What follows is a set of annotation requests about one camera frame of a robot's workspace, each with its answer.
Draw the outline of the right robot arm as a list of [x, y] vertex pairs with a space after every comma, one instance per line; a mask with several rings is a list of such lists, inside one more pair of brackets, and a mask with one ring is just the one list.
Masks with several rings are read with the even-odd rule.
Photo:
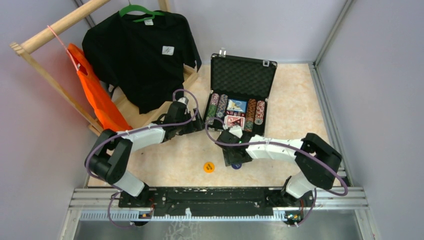
[[331, 192], [334, 181], [342, 180], [337, 174], [342, 155], [315, 133], [284, 140], [227, 129], [214, 142], [230, 155], [233, 164], [270, 159], [297, 165], [299, 173], [286, 179], [277, 197], [288, 206], [296, 206], [316, 188]]

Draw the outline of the clear round button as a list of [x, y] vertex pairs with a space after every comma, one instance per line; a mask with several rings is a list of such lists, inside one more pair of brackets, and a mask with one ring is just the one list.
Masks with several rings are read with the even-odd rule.
[[246, 111], [246, 102], [234, 100], [231, 102], [231, 109], [234, 112], [244, 113]]

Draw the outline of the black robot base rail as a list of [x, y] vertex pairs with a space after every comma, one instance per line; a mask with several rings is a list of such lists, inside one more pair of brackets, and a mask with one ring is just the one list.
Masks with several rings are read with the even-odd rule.
[[155, 217], [183, 216], [189, 209], [194, 217], [272, 216], [278, 207], [310, 207], [311, 191], [299, 200], [284, 197], [280, 187], [150, 187], [137, 197], [123, 192], [120, 208], [153, 208]]

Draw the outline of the black aluminium poker case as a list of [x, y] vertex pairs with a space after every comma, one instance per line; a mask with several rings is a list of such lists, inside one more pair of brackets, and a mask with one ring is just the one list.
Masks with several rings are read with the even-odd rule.
[[[270, 60], [254, 59], [247, 57], [222, 55], [214, 53], [211, 55], [210, 66], [210, 90], [207, 107], [203, 121], [205, 123], [208, 105], [213, 93], [220, 96], [225, 94], [229, 99], [246, 101], [255, 99], [265, 102], [263, 124], [253, 124], [252, 132], [256, 135], [264, 135], [266, 125], [267, 101], [270, 96], [273, 80], [277, 70], [277, 62]], [[224, 118], [227, 115], [240, 116], [246, 118], [246, 112], [228, 111], [227, 106], [222, 118], [214, 117], [213, 124], [208, 125], [209, 129], [222, 131], [225, 127]]]

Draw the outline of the dark blue round button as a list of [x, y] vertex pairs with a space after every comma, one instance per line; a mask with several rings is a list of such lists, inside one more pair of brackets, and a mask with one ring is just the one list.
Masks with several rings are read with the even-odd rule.
[[241, 163], [239, 163], [239, 164], [232, 164], [232, 165], [231, 165], [231, 167], [232, 167], [234, 170], [239, 170], [239, 169], [242, 167], [242, 164], [241, 164]]

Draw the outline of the blue playing card box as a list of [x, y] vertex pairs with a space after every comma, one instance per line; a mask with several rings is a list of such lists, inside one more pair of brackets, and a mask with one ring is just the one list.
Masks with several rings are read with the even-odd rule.
[[248, 103], [243, 100], [229, 99], [226, 109], [232, 112], [245, 113], [247, 110], [247, 104]]

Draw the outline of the red black triangle marker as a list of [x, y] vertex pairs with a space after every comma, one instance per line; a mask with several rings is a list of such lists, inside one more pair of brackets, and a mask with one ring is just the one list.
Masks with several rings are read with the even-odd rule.
[[229, 126], [241, 126], [242, 129], [245, 125], [245, 118], [244, 117], [233, 117], [228, 121]]

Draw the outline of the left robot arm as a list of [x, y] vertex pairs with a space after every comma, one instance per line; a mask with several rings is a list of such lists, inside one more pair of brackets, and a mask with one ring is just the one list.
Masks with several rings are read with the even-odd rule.
[[152, 123], [132, 130], [106, 129], [97, 138], [84, 161], [87, 172], [121, 193], [136, 199], [145, 199], [149, 187], [127, 169], [133, 152], [165, 143], [175, 136], [201, 130], [202, 119], [198, 108], [188, 108], [184, 97], [173, 101], [167, 112]]

